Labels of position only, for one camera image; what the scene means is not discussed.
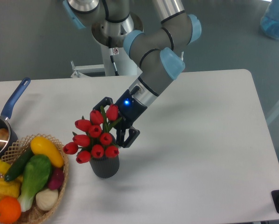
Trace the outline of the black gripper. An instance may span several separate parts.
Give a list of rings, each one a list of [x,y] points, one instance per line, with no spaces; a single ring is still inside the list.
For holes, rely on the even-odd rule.
[[[101,107],[105,108],[113,104],[111,97],[104,97],[97,103],[93,110],[101,111]],[[119,147],[129,148],[140,134],[140,130],[135,129],[132,124],[147,109],[147,106],[138,102],[129,90],[126,90],[121,97],[115,102],[118,107],[121,119],[121,128],[116,131],[116,143]],[[125,139],[126,130],[128,129],[128,137]]]

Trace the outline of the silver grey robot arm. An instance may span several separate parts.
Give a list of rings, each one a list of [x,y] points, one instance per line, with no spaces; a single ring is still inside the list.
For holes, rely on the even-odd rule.
[[[187,14],[180,0],[155,0],[161,28],[143,32],[142,22],[127,0],[65,0],[63,6],[78,28],[91,27],[98,43],[123,48],[141,70],[140,76],[117,100],[121,121],[115,126],[116,143],[130,147],[139,135],[137,118],[182,73],[182,51],[202,33],[201,23]]]

